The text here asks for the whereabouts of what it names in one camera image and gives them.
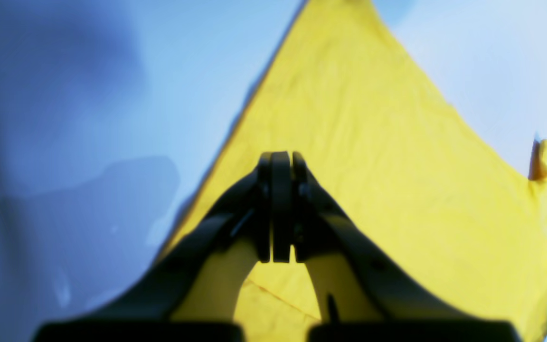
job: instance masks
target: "yellow cloth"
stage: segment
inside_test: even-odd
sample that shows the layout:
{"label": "yellow cloth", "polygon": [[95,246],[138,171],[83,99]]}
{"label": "yellow cloth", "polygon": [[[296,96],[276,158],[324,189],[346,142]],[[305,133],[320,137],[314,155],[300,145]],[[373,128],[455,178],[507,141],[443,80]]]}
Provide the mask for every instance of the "yellow cloth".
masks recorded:
{"label": "yellow cloth", "polygon": [[[443,99],[368,0],[311,0],[165,251],[249,173],[297,150],[354,223],[467,313],[547,328],[547,141],[538,180]],[[320,314],[301,264],[257,264],[235,319],[249,341],[304,341]]]}

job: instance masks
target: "black object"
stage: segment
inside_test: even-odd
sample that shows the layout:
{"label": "black object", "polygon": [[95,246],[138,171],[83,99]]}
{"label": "black object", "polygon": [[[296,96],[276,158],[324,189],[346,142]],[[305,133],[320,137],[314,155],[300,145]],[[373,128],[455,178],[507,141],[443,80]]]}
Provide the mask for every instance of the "black object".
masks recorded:
{"label": "black object", "polygon": [[292,161],[286,152],[263,153],[135,286],[92,314],[42,327],[35,341],[242,340],[232,318],[243,281],[271,255],[289,262],[291,245],[321,310],[311,342],[519,341],[509,323],[471,317],[413,281],[354,226],[297,152]]}

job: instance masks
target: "yellow fabric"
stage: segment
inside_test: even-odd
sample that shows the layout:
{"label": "yellow fabric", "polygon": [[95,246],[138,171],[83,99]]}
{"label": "yellow fabric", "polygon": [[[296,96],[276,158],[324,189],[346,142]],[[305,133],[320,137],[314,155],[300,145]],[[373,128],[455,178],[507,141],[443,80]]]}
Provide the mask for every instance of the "yellow fabric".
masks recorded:
{"label": "yellow fabric", "polygon": [[[447,104],[368,0],[304,7],[169,248],[262,152],[280,150],[300,151],[354,223],[428,290],[541,340],[547,141],[535,156],[541,177],[529,181]],[[303,341],[319,317],[300,264],[257,264],[236,310],[253,342]]]}

